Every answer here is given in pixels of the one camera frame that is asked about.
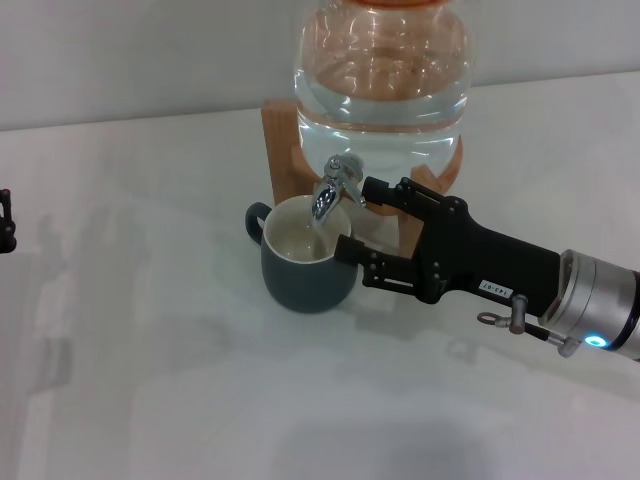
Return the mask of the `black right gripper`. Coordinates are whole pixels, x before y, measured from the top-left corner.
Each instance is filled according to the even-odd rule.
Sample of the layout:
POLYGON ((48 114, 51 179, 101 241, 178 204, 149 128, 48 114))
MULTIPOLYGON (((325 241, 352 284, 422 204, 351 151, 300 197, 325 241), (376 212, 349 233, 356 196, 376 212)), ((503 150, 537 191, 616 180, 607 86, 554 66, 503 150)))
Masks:
POLYGON ((469 214, 468 205, 444 197, 403 177, 398 184, 365 178, 367 207, 395 209, 426 220, 418 245, 418 263, 340 235, 335 259, 363 268, 362 284, 436 304, 450 291, 468 292, 509 306, 528 299, 527 313, 542 316, 558 292, 558 254, 489 230, 469 214))

